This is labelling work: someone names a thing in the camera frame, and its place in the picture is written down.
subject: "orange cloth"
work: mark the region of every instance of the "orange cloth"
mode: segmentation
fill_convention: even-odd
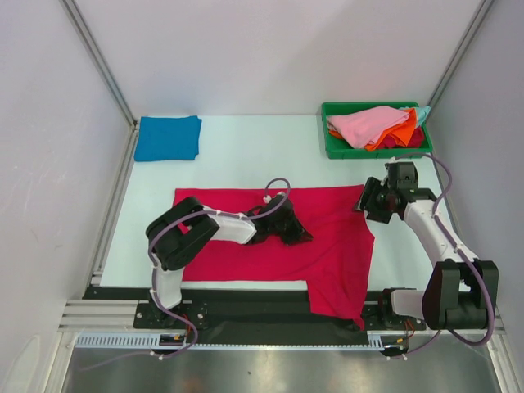
[[[329,129],[329,134],[337,139],[344,139],[335,129]]]
[[[382,143],[387,135],[391,135],[399,147],[407,147],[411,137],[413,136],[413,131],[417,126],[417,112],[414,108],[404,109],[404,112],[409,113],[409,118],[402,124],[394,125],[393,127],[385,130],[382,135],[378,138],[377,143],[369,143],[364,149],[367,151],[374,151]]]

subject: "white table surface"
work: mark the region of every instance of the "white table surface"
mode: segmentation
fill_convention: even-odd
[[[103,287],[149,287],[147,225],[171,207],[177,187],[263,188],[276,177],[292,187],[363,184],[383,178],[387,160],[329,160],[319,116],[202,116],[194,161],[134,163],[104,267]],[[419,187],[440,194],[431,160],[414,160]],[[441,209],[447,214],[445,204]],[[430,261],[411,229],[394,215],[388,225],[368,221],[375,236],[368,289],[425,289]],[[184,282],[186,288],[305,290],[295,282]]]

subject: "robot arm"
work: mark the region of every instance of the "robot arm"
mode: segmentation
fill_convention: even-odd
[[[295,216],[293,204],[283,193],[280,192],[266,201],[267,205],[257,206],[245,214],[232,214],[212,210],[190,196],[147,227],[149,243],[155,243],[153,257],[158,266],[156,292],[166,309],[172,309],[182,301],[180,287],[184,267],[207,242],[226,241],[254,245],[264,242],[270,235],[277,235],[284,244],[291,246],[313,239]],[[181,223],[183,226],[176,225],[167,229],[196,212],[201,214],[185,219]],[[165,233],[155,242],[161,232]]]
[[[412,162],[387,164],[383,181],[370,178],[355,206],[367,219],[389,223],[393,213],[411,227],[422,243],[433,274],[425,291],[391,288],[392,311],[424,320],[434,330],[486,328],[486,299],[465,263],[474,261],[495,308],[499,272],[492,261],[479,260],[460,240],[450,223],[435,209],[436,197],[418,188],[418,173]],[[460,291],[460,283],[470,291]]]

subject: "pink cloth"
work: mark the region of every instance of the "pink cloth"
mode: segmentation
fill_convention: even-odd
[[[351,115],[330,116],[327,121],[354,149],[364,149],[368,143],[377,143],[384,130],[402,124],[409,113],[391,108],[376,106]]]
[[[364,214],[351,210],[362,189],[293,188],[296,216],[313,241],[286,246],[271,236],[249,246],[209,242],[185,268],[184,281],[305,280],[312,313],[353,319],[362,328],[374,242]],[[211,208],[238,212],[262,204],[263,195],[263,190],[177,189],[174,203],[195,196]]]

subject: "white wall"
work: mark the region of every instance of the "white wall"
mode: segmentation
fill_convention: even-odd
[[[480,0],[78,0],[137,115],[425,103]]]
[[[0,53],[2,386],[35,334],[41,379],[129,131],[60,2],[0,2]]]
[[[499,308],[524,369],[523,0],[495,4],[429,121],[467,244],[499,266]]]

